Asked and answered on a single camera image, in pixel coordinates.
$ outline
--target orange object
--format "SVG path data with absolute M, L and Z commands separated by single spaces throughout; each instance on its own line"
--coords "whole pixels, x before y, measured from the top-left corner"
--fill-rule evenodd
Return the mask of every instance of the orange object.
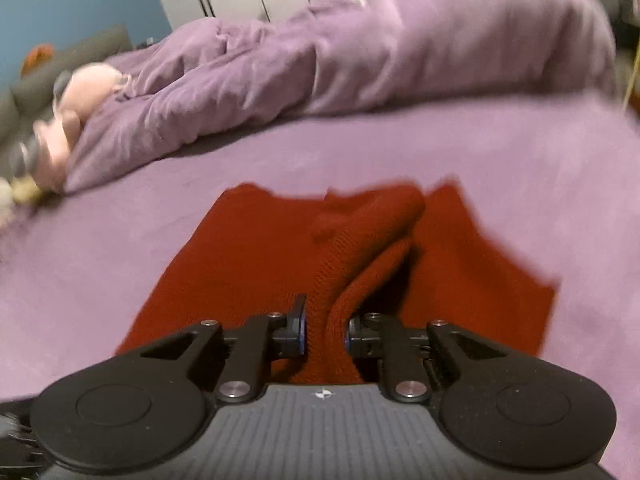
M 323 200 L 273 196 L 251 184 L 224 192 L 169 264 L 119 352 L 217 319 L 287 311 L 306 298 L 307 358 L 278 380 L 357 383 L 344 349 L 363 306 L 406 326 L 446 319 L 535 354 L 554 290 L 478 233 L 455 184 L 424 196 L 398 185 Z
M 56 49 L 49 43 L 34 46 L 22 62 L 22 66 L 20 67 L 20 76 L 24 77 L 29 72 L 36 70 L 37 67 L 43 63 L 46 63 L 51 59 L 55 51 Z

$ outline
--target mattress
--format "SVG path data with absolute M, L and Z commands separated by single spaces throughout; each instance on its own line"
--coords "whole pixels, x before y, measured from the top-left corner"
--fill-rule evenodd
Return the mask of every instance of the mattress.
M 485 234 L 559 293 L 542 357 L 618 409 L 603 465 L 640 470 L 638 124 L 592 94 L 450 100 L 206 137 L 21 211 L 0 240 L 0 398 L 109 357 L 227 187 L 286 196 L 462 183 Z

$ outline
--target crumpled blanket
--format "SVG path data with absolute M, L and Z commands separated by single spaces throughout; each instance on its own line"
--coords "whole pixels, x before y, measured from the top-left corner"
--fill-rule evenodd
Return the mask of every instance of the crumpled blanket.
M 110 60 L 133 82 L 85 125 L 65 189 L 279 116 L 488 92 L 610 94 L 613 60 L 597 0 L 326 0 L 276 25 L 204 18 Z
M 344 347 L 358 309 L 406 326 L 446 319 L 535 354 L 554 290 L 478 232 L 455 182 L 423 195 L 397 184 L 291 199 L 252 184 L 225 191 L 169 264 L 120 351 L 203 319 L 231 328 L 306 294 L 306 360 L 278 380 L 357 383 Z

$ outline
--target yellow plush toy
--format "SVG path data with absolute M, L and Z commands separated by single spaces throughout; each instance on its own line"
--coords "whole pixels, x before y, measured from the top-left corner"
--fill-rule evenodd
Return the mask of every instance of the yellow plush toy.
M 124 88 L 129 81 L 129 75 L 106 63 L 91 63 L 58 76 L 53 87 L 53 119 L 48 123 L 35 121 L 33 136 L 10 152 L 15 177 L 12 186 L 22 186 L 17 193 L 21 200 L 30 200 L 25 190 L 31 190 L 34 200 L 40 194 L 38 191 L 62 192 L 66 163 L 84 124 L 111 93 Z M 24 180 L 28 176 L 36 187 Z

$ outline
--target red cloth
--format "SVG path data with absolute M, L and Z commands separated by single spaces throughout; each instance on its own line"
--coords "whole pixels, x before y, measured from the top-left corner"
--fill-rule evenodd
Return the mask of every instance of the red cloth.
M 361 381 L 344 330 L 363 303 L 406 326 L 446 319 L 535 354 L 554 297 L 478 233 L 455 184 L 426 196 L 397 185 L 321 200 L 242 184 L 169 264 L 119 351 L 202 319 L 231 328 L 286 312 L 300 292 L 308 356 L 284 376 L 305 383 Z

